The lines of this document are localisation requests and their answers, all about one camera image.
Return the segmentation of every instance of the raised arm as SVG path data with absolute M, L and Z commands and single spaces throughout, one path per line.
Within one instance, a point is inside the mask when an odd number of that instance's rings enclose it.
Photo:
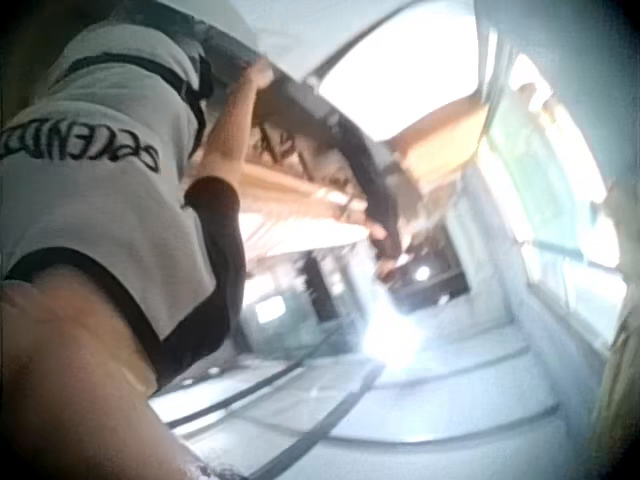
M 202 160 L 196 167 L 194 180 L 218 177 L 237 190 L 249 149 L 256 95 L 272 81 L 273 70 L 264 59 L 244 72 L 203 146 Z

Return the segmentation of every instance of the bright light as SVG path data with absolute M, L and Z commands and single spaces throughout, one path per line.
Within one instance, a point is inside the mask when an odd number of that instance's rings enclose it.
M 280 318 L 286 311 L 287 307 L 281 296 L 271 297 L 256 305 L 256 315 L 258 315 L 258 322 L 260 323 L 267 323 Z
M 273 277 L 269 273 L 262 273 L 244 282 L 243 305 L 257 302 L 260 298 L 272 293 L 276 288 Z
M 431 269 L 426 265 L 423 265 L 418 269 L 413 278 L 415 278 L 418 282 L 424 282 L 427 278 L 431 276 Z
M 362 350 L 389 368 L 401 369 L 411 364 L 421 343 L 422 331 L 418 327 L 396 312 L 388 312 L 371 320 Z
M 396 262 L 396 267 L 401 267 L 402 265 L 406 265 L 407 262 L 409 262 L 409 260 L 411 260 L 411 257 L 409 255 L 407 255 L 406 253 L 403 253 L 398 258 L 398 261 Z
M 517 90 L 527 83 L 533 83 L 536 86 L 536 94 L 529 104 L 529 110 L 536 112 L 542 108 L 542 104 L 549 99 L 553 91 L 529 57 L 520 54 L 516 57 L 511 69 L 509 86 L 512 90 Z
M 327 74 L 320 94 L 380 141 L 473 93 L 476 22 L 454 8 L 421 2 L 383 23 Z

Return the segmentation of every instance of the black sleeve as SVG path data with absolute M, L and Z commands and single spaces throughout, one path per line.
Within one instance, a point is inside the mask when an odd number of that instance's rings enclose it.
M 224 294 L 232 320 L 240 315 L 246 277 L 246 261 L 240 225 L 240 198 L 226 181 L 205 177 L 185 194 L 185 204 L 198 215 L 216 290 Z
M 185 206 L 192 208 L 200 219 L 216 287 L 162 342 L 169 360 L 163 365 L 160 384 L 171 381 L 220 348 L 240 316 L 244 296 L 246 262 L 237 192 L 222 179 L 205 177 L 189 187 Z

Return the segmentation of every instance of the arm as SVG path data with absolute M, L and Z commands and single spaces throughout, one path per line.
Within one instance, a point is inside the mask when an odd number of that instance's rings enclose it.
M 65 300 L 91 294 L 82 276 L 74 278 L 71 287 L 55 275 L 35 288 L 3 285 L 0 436 L 32 468 L 55 478 L 201 478 L 121 365 L 78 327 L 74 317 L 86 309 L 60 305 L 57 291 L 68 293 Z M 108 305 L 92 309 L 95 321 L 114 320 Z
M 196 180 L 218 177 L 238 189 L 249 149 L 256 95 L 272 81 L 273 70 L 266 60 L 259 60 L 244 72 L 203 145 L 202 160 L 195 171 Z

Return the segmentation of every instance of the hand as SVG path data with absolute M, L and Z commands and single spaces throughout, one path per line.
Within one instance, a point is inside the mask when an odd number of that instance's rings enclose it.
M 258 90 L 267 88 L 274 79 L 273 68 L 266 58 L 260 58 L 244 72 L 244 78 L 249 80 Z

